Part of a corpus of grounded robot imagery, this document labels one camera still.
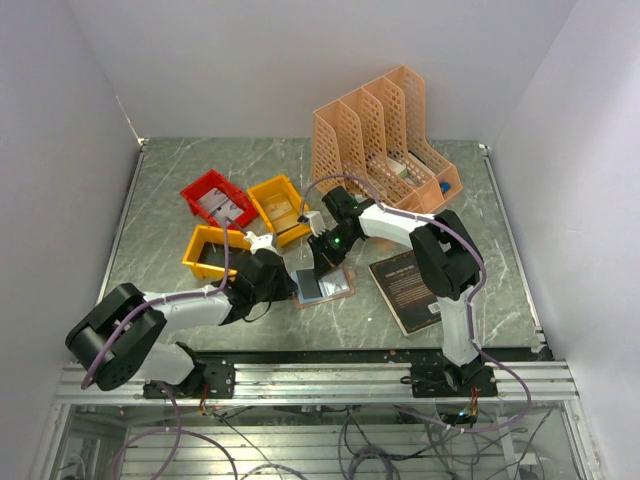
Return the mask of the beige cards in yellow bin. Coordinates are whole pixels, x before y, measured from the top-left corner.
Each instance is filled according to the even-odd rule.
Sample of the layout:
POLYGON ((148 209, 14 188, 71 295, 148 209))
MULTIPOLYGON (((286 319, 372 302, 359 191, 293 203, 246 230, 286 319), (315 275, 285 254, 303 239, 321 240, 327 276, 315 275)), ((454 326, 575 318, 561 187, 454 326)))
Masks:
POLYGON ((263 202, 263 210, 276 234, 281 234, 298 225, 298 210, 282 194, 273 195, 263 202))

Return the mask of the orange plastic file organizer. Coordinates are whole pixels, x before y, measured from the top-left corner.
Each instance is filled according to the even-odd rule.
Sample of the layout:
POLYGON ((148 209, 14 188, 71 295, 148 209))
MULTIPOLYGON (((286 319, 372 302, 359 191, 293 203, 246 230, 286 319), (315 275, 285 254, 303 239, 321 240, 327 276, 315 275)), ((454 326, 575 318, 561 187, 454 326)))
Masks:
POLYGON ((383 203, 436 213, 463 190, 456 166, 426 138, 426 86, 407 66, 313 112, 312 179, 326 194, 336 186, 383 203), (451 190, 442 194, 440 182, 451 190))

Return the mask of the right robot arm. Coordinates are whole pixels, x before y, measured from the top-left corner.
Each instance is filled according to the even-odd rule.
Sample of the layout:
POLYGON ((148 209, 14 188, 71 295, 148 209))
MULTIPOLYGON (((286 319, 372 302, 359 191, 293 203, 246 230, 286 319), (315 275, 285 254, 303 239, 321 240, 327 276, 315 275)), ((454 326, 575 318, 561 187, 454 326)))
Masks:
POLYGON ((470 366, 480 357, 475 335, 474 299, 488 274, 484 260, 458 215, 443 210, 437 215, 392 208, 379 200, 357 201, 338 186, 322 198, 336 222, 328 229, 318 211, 299 216, 310 226, 308 239, 314 273, 320 277, 338 267, 358 240, 380 238, 413 251, 418 271, 440 307, 444 357, 451 363, 440 373, 450 394, 465 394, 476 383, 470 366))

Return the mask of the silver cards in red bin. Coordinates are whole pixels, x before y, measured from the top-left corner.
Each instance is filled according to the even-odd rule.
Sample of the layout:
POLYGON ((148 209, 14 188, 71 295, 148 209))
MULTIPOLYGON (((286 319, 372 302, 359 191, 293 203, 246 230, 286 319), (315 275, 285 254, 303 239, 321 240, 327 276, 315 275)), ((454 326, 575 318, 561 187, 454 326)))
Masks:
POLYGON ((212 188, 196 200, 201 217, 210 225, 222 225, 226 219, 238 221, 245 213, 241 204, 232 200, 220 189, 212 188))

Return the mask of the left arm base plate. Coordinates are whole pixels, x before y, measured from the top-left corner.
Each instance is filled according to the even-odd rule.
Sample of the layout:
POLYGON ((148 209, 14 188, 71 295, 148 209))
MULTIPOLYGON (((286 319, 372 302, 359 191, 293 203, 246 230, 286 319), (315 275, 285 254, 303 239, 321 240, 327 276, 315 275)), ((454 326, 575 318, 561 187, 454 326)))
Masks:
POLYGON ((176 399, 231 399, 236 370, 226 360, 198 363, 192 373, 178 385, 169 385, 176 399))

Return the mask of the yellow bin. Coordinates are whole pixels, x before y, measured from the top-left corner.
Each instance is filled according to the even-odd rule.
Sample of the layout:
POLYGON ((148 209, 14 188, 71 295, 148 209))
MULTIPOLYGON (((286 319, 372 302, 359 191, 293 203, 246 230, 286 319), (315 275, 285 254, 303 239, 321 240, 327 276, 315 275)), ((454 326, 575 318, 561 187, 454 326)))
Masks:
MULTIPOLYGON (((228 231, 229 271, 233 278, 250 256, 250 244, 241 231, 228 231)), ((225 273, 224 232, 219 227, 198 225, 192 234, 182 264, 199 280, 219 281, 225 273)))
POLYGON ((249 187, 247 193, 267 230, 276 236, 278 247, 311 233, 306 223, 298 222, 303 200, 286 175, 249 187))

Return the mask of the black item in yellow bin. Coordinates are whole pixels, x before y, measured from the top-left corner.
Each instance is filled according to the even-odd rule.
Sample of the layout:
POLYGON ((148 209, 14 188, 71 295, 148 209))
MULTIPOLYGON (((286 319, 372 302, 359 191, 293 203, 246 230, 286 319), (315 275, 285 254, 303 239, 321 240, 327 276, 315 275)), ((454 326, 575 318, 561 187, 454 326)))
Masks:
MULTIPOLYGON (((229 248, 228 267, 237 269, 245 257, 246 251, 240 248, 229 248)), ((199 254, 197 262, 199 264, 223 268, 225 266, 225 253, 222 244, 205 242, 199 254)))

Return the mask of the aluminium mounting rail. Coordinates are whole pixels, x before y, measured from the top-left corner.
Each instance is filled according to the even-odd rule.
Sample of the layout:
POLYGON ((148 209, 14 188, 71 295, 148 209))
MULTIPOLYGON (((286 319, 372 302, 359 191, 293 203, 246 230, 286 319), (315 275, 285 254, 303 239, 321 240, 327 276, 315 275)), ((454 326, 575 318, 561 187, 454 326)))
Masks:
MULTIPOLYGON (((509 362, 519 377, 495 369, 480 398, 489 402, 566 401, 579 397, 569 367, 564 362, 509 362)), ((433 402, 464 403, 469 393, 436 394, 428 386, 424 394, 401 378, 410 373, 407 363, 377 364, 238 364, 229 398, 214 389, 206 397, 210 405, 315 405, 315 404, 410 404, 433 402)), ((158 399, 143 396, 145 382, 132 379, 123 386, 103 392, 96 386, 80 388, 84 371, 78 365, 64 368, 54 402, 68 405, 137 406, 157 405, 158 399)))

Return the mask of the black book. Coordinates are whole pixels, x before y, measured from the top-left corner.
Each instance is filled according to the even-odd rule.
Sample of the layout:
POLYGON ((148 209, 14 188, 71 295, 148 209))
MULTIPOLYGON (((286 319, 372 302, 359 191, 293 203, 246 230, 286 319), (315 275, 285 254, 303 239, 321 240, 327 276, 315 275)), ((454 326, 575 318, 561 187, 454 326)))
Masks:
POLYGON ((369 272, 405 337, 441 322, 437 298, 424 284, 412 251, 374 262, 369 272))

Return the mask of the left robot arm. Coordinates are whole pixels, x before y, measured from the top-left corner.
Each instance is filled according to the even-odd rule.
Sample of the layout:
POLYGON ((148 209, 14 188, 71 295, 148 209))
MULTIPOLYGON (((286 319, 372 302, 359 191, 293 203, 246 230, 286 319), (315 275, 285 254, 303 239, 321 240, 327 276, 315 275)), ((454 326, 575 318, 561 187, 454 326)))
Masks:
POLYGON ((233 279, 217 285, 161 294, 120 284, 71 329, 65 345, 86 370, 83 390, 115 390, 141 375, 192 397, 204 383, 195 353, 183 344, 160 343, 161 334, 247 321, 256 305, 286 301, 296 289, 283 258, 259 249, 233 279))

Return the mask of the silver VIP credit card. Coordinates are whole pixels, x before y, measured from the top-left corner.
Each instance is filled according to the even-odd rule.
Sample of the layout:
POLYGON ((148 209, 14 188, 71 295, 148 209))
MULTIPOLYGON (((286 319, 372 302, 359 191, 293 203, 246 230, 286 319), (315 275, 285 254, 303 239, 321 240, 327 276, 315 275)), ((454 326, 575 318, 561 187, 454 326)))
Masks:
POLYGON ((318 283, 324 297, 340 295, 350 289, 349 280, 343 268, 337 268, 325 275, 318 283))

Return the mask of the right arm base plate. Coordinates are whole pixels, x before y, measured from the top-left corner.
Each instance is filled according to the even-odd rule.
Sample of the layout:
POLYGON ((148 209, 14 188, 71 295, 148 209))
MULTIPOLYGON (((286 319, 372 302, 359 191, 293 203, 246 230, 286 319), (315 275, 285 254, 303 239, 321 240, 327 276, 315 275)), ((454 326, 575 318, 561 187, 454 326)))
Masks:
POLYGON ((456 369, 446 363, 412 364, 400 383, 411 388, 414 398, 471 398, 473 392, 479 397, 498 395, 494 372, 489 366, 483 366, 463 383, 456 369))

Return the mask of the red plastic bin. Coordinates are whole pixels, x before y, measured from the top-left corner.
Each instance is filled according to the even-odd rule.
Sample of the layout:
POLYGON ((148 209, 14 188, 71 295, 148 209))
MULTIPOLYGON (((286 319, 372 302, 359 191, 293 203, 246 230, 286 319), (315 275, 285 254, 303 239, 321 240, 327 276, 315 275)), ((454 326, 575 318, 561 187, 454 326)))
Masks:
POLYGON ((180 195, 191 213, 211 226, 219 227, 228 217, 240 227, 246 227, 258 217, 246 192, 215 170, 203 174, 180 195))

